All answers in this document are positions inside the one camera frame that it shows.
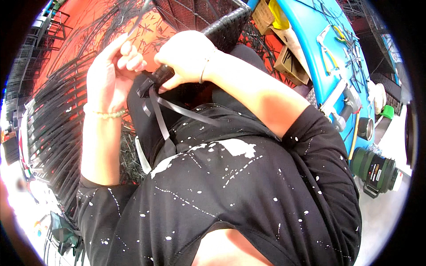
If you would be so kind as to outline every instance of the silver bangle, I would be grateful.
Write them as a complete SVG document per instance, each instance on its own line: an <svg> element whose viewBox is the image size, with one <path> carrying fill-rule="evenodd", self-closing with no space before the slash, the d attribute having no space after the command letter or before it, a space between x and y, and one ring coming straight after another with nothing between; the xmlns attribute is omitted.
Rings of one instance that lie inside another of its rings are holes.
<svg viewBox="0 0 426 266"><path fill-rule="evenodd" d="M92 113L95 114L98 118L103 118L103 119L108 119L108 118L118 118L121 117L122 115L124 115L126 113L126 110L124 110L124 108L118 112L114 112L114 113L100 113L100 112L95 112L92 109L90 109L90 106L87 105L87 103L83 106L83 111L87 114L87 113Z"/></svg>
<svg viewBox="0 0 426 266"><path fill-rule="evenodd" d="M198 80L198 83L202 84L202 83L204 82L204 81L203 81L203 74L204 74L204 70L206 69L207 63L210 61L210 58L213 56L213 54L216 52L216 50L217 50L217 48L216 48L216 47L215 47L215 48L213 48L213 51L212 51L212 53L210 54L210 56L209 56L208 58L206 58L206 59L207 59L207 61L206 61L206 64L204 65L203 71L201 71L201 74L200 74L200 78L199 78L199 80Z"/></svg>

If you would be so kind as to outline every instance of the blue table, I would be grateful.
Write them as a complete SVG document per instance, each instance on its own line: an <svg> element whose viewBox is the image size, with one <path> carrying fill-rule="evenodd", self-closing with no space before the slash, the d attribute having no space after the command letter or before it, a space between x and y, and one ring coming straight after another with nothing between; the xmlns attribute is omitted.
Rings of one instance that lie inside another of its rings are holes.
<svg viewBox="0 0 426 266"><path fill-rule="evenodd" d="M250 0L249 5L256 6L257 2L258 0ZM330 28L325 36L324 45L334 55L337 64L340 67L340 72L332 72L331 75L327 75L325 71L321 46L317 42L318 34L320 34L327 25L331 24L340 26L342 29L345 27L355 36L352 26L336 0L277 0L277 2L287 16L297 38L299 39L308 63L309 71L311 72L318 104L325 102L340 80L338 74L341 74L342 78L360 89L359 95L363 106L360 111L360 117L368 117L368 114L370 114L370 117L374 119L374 108L372 108L372 105L369 107L370 102L367 100L368 93L366 78L369 77L369 74L364 60L364 54L362 53L358 41L355 42L355 45L357 45L360 50L362 71L360 70L356 75L357 81L350 81L353 75L353 70L351 66L345 68L346 62L349 59L346 58L343 51L343 48L347 48L347 46L334 39L337 35L332 28ZM326 60L328 60L332 66L330 58L327 57ZM340 113L343 109L343 95L340 96L334 107L337 113ZM346 122L346 128L340 133L342 139L346 139L345 146L348 153L351 148L354 135L355 116L356 115L351 114ZM366 148L371 145L373 141L374 135L370 141L366 141L358 137L355 147Z"/></svg>

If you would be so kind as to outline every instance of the green thermos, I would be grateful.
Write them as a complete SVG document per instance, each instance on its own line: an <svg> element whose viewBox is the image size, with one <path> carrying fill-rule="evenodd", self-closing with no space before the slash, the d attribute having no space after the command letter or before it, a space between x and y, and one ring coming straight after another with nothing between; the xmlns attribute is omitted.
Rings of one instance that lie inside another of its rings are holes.
<svg viewBox="0 0 426 266"><path fill-rule="evenodd" d="M372 198L388 190L398 191L402 172L396 168L395 160L379 156L374 152L358 147L349 165L354 175L364 182L363 190Z"/></svg>

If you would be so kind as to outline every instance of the paint-splattered black shirt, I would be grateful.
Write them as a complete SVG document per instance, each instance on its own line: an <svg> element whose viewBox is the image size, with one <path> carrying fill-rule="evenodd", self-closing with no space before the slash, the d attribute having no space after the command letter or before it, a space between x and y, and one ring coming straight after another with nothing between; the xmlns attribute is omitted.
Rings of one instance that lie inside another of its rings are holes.
<svg viewBox="0 0 426 266"><path fill-rule="evenodd" d="M249 118L227 119L238 127ZM200 128L175 126L179 153L140 186L81 178L78 223L91 266L190 265L203 236L223 228L239 230L274 265L353 264L358 192L323 115L309 106L282 142L262 134L202 142Z"/></svg>

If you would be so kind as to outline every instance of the hand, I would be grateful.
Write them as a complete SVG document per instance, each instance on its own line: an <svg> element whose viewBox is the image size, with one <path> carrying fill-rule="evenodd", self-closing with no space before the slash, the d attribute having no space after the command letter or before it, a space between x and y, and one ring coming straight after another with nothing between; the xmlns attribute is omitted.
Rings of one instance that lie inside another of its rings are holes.
<svg viewBox="0 0 426 266"><path fill-rule="evenodd" d="M87 102L95 112L119 111L135 77L147 65L136 47L126 39L127 33L112 41L87 72Z"/></svg>
<svg viewBox="0 0 426 266"><path fill-rule="evenodd" d="M175 75L161 86L159 93L183 83L198 82L214 49L213 43L198 31L182 31L171 37L154 57L157 64L167 64L175 71Z"/></svg>

